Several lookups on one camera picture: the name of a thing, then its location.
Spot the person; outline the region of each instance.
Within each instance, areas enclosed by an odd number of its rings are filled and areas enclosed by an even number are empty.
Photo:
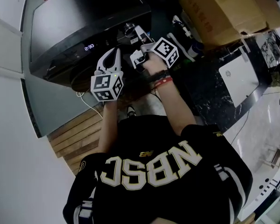
[[[153,53],[150,75],[167,70]],[[216,125],[198,126],[172,78],[156,82],[167,116],[117,122],[107,102],[96,154],[85,157],[63,216],[68,224],[232,224],[248,199],[252,174]]]

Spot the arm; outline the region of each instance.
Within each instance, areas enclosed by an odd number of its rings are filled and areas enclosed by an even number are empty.
[[[98,152],[107,153],[117,139],[117,101],[106,102]]]
[[[149,61],[145,62],[143,67],[148,70],[150,75],[167,70],[163,60],[156,54],[150,52],[149,58]],[[180,136],[187,125],[196,124],[192,111],[184,102],[172,81],[158,86],[157,90],[176,135]]]

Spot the hand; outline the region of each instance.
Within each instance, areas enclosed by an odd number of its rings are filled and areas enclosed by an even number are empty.
[[[149,60],[143,64],[143,67],[148,70],[149,74],[152,76],[162,70],[168,70],[167,66],[163,62],[162,58],[153,52],[149,52]]]

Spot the white cable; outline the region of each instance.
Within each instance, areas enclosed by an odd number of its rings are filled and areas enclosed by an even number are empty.
[[[81,98],[81,100],[83,101],[84,104],[86,104],[89,108],[93,109],[96,113],[98,113],[98,115],[103,119],[103,116],[94,108],[92,108],[89,104],[87,104],[84,100],[83,100],[83,95],[85,94],[85,92],[81,93],[81,92],[77,92],[77,96]]]
[[[167,34],[167,37],[168,37],[168,38],[171,38],[171,39],[175,42],[175,44],[182,50],[183,54],[184,54],[191,62],[195,62],[195,59],[194,59],[193,57],[191,57],[191,56],[187,53],[186,49],[178,42],[178,40],[175,38],[175,36],[174,36],[172,33],[168,33],[168,34]]]

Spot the black appliance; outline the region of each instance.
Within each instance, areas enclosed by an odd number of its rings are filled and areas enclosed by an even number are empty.
[[[47,0],[34,11],[30,72],[86,91],[99,58],[134,42],[135,25],[151,29],[151,10],[143,0]]]

